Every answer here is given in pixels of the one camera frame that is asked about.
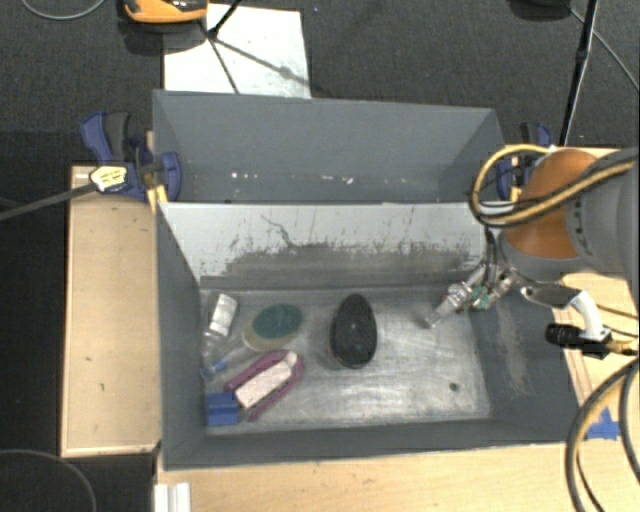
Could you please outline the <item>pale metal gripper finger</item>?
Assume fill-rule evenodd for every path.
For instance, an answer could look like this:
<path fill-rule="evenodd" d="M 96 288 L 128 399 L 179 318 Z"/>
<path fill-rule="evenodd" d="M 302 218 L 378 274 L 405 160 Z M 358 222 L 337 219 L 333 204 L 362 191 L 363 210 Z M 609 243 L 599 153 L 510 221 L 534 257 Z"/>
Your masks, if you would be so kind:
<path fill-rule="evenodd" d="M 455 313 L 457 308 L 449 301 L 441 302 L 425 317 L 425 326 L 428 329 L 434 329 L 443 320 Z"/>
<path fill-rule="evenodd" d="M 424 324 L 439 324 L 451 314 L 451 301 L 442 298 L 437 304 L 424 311 L 420 320 Z"/>

